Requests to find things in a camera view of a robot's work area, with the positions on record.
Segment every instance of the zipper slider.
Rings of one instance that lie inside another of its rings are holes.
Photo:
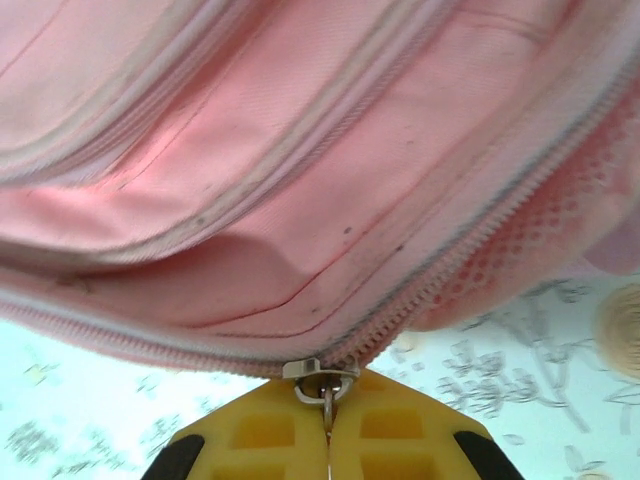
[[[327,441],[331,438],[337,403],[349,393],[359,376],[360,369],[353,359],[341,370],[322,368],[317,358],[289,362],[282,368],[282,378],[294,380],[293,389],[298,400],[322,407]]]

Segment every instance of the backpack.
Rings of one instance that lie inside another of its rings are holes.
[[[279,377],[640,266],[640,1],[8,1],[0,24],[0,315],[43,334]]]

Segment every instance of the yellow plastic object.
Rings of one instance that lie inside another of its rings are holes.
[[[330,447],[322,409],[274,380],[178,432],[142,480],[326,480],[329,464],[332,480],[522,480],[482,425],[367,370]]]

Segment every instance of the zipper pull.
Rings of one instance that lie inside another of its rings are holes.
[[[337,403],[342,400],[360,376],[355,360],[350,359],[344,369],[325,369],[317,358],[297,360],[284,365],[282,378],[294,380],[294,392],[306,405],[322,407],[324,431],[331,438]]]

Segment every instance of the floral pattern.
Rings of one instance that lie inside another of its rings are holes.
[[[630,283],[549,282],[455,328],[403,334],[371,368],[481,421],[527,479],[631,480],[640,381],[608,363],[595,331]],[[262,383],[132,365],[9,323],[0,337],[2,478],[139,479],[177,429]]]

